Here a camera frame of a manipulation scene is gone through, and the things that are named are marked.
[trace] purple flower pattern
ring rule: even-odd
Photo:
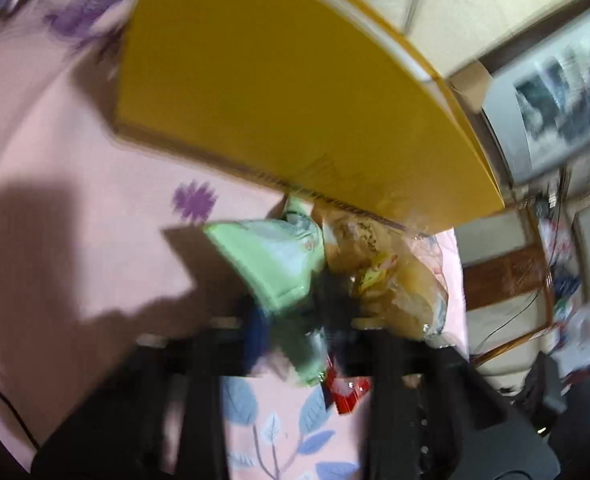
[[[112,5],[122,0],[75,0],[59,12],[44,17],[51,30],[60,37],[78,40],[76,49],[106,34],[94,34],[91,27]]]
[[[180,184],[175,190],[173,206],[175,212],[180,213],[182,220],[198,224],[208,220],[216,200],[215,192],[209,189],[208,182],[198,187],[197,181],[194,180],[188,186]]]

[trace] plastic bag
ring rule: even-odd
[[[590,307],[584,306],[575,311],[566,322],[565,343],[553,351],[551,356],[557,361],[559,377],[566,377],[573,370],[590,364]]]
[[[257,301],[247,331],[247,366],[267,351],[269,337],[302,384],[318,384],[326,370],[326,341],[303,314],[313,274],[325,264],[324,245],[303,203],[289,196],[281,219],[211,223],[203,230]]]
[[[412,339],[441,332],[446,290],[412,254],[400,231],[324,206],[317,206],[313,216],[322,224],[330,270],[351,276],[352,293],[366,316]]]

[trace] yellow cardboard box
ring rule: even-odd
[[[117,121],[422,232],[503,207],[447,85],[360,0],[140,0]]]

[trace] black cable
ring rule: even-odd
[[[22,417],[19,416],[18,410],[15,409],[15,407],[11,404],[11,401],[8,400],[6,398],[6,395],[4,395],[2,392],[0,392],[0,400],[2,402],[4,402],[4,404],[6,404],[6,406],[11,410],[11,413],[13,413],[13,416],[16,418],[16,420],[18,421],[18,424],[20,425],[20,427],[22,428],[22,430],[26,434],[26,437],[29,439],[29,441],[31,442],[33,447],[35,447],[35,450],[39,451],[40,444],[37,442],[37,440],[35,440],[33,433],[31,433],[31,431],[28,429],[24,420],[22,420]]]
[[[495,330],[493,330],[491,333],[489,333],[489,334],[488,334],[488,335],[487,335],[487,336],[486,336],[486,337],[485,337],[485,338],[482,340],[482,342],[481,342],[479,345],[477,345],[477,348],[475,348],[475,350],[473,350],[473,355],[476,355],[476,354],[477,354],[477,351],[478,351],[480,348],[482,348],[482,346],[484,345],[484,343],[485,343],[486,341],[488,341],[488,340],[489,340],[489,339],[492,337],[492,335],[493,335],[493,334],[496,334],[497,332],[499,332],[499,331],[500,331],[502,328],[504,328],[506,325],[508,325],[508,323],[510,323],[510,322],[511,322],[513,319],[515,319],[517,316],[519,316],[519,315],[520,315],[520,314],[522,314],[523,312],[525,312],[525,311],[526,311],[526,309],[527,309],[528,307],[530,307],[530,306],[531,306],[533,303],[535,303],[535,300],[537,300],[537,297],[539,296],[539,293],[540,293],[540,292],[541,292],[541,289],[539,289],[539,290],[537,291],[537,294],[535,294],[535,297],[534,297],[532,300],[530,300],[530,303],[529,303],[529,304],[527,304],[527,305],[526,305],[524,308],[522,308],[522,309],[521,309],[521,310],[520,310],[520,311],[519,311],[517,314],[515,314],[513,317],[511,317],[511,318],[510,318],[510,319],[509,319],[509,320],[508,320],[506,323],[504,323],[503,325],[500,325],[498,328],[496,328],[496,329],[495,329]]]
[[[550,261],[548,262],[548,266],[550,267],[553,263],[553,258],[555,258],[555,249],[557,248],[557,235],[559,234],[559,221],[562,219],[562,197],[559,191],[557,192],[558,202],[557,202],[557,226],[555,228],[555,238],[553,240],[553,250],[550,251]]]

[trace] snack package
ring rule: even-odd
[[[217,250],[248,284],[258,312],[248,330],[249,365],[270,346],[280,348],[302,384],[319,384],[328,351],[307,313],[315,272],[325,264],[320,227],[290,196],[281,219],[212,223],[203,228]]]
[[[351,276],[365,316],[416,340],[441,332],[446,290],[412,254],[400,231],[326,206],[317,206],[313,214],[322,224],[330,270]]]
[[[333,394],[337,413],[346,415],[352,413],[361,397],[371,390],[373,380],[370,377],[341,377],[335,362],[329,359],[324,384]]]

